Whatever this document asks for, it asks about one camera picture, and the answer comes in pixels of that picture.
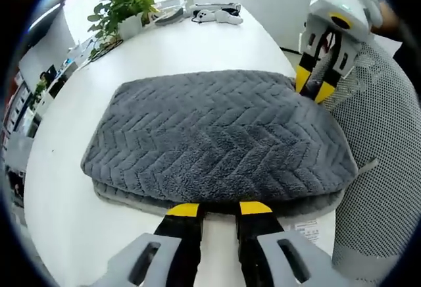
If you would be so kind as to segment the person's right hand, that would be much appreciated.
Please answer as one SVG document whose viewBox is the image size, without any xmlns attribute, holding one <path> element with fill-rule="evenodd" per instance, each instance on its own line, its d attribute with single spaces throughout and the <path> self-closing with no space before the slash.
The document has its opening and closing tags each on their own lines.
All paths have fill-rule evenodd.
<svg viewBox="0 0 421 287">
<path fill-rule="evenodd" d="M 372 32 L 387 37 L 390 39 L 398 40 L 400 38 L 400 19 L 395 14 L 393 9 L 386 3 L 380 2 L 380 12 L 382 15 L 382 25 L 377 28 L 372 27 Z"/>
</svg>

